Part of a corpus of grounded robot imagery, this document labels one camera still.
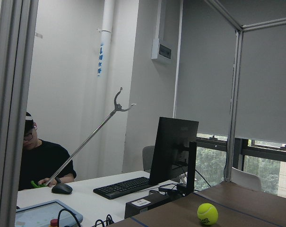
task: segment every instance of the brown table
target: brown table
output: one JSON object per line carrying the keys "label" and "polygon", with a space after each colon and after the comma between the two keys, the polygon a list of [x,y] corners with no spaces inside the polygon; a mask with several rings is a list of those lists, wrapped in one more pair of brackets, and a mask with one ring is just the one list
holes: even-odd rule
{"label": "brown table", "polygon": [[218,211],[213,227],[286,227],[286,198],[222,182],[163,206],[135,215],[112,227],[204,226],[197,218],[202,203]]}

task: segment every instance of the tennis ball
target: tennis ball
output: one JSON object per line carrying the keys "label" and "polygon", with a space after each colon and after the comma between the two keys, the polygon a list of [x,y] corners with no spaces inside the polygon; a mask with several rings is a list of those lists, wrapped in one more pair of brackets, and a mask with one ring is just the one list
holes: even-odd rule
{"label": "tennis ball", "polygon": [[203,203],[198,208],[198,218],[204,225],[213,225],[218,219],[218,211],[211,203]]}

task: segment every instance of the keyboard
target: keyboard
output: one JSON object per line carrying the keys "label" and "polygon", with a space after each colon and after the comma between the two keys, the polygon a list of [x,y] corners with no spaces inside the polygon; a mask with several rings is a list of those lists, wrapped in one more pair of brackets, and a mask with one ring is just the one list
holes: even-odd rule
{"label": "keyboard", "polygon": [[108,186],[95,188],[93,192],[111,200],[123,195],[128,195],[130,193],[149,188],[152,185],[149,185],[148,182],[149,178],[138,177]]}

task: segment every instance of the black t-shirt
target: black t-shirt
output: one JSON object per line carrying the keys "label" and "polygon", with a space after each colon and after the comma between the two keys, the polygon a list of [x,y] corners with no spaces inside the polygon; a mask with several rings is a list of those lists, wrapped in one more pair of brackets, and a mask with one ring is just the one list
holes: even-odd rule
{"label": "black t-shirt", "polygon": [[[32,150],[23,150],[19,178],[19,191],[32,189],[31,181],[36,184],[44,178],[50,178],[69,158],[68,151],[61,145],[42,140],[42,144]],[[58,174],[63,177],[67,174],[77,174],[73,170],[72,160]]]}

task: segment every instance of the computer monitor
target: computer monitor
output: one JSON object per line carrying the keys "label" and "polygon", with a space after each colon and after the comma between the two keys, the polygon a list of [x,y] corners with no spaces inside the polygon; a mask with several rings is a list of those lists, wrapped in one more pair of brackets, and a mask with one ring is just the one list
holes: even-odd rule
{"label": "computer monitor", "polygon": [[198,125],[199,122],[196,121],[159,118],[149,177],[150,185],[156,185],[188,172],[187,186],[188,180],[193,181],[189,184],[192,188],[188,190],[193,191]]}

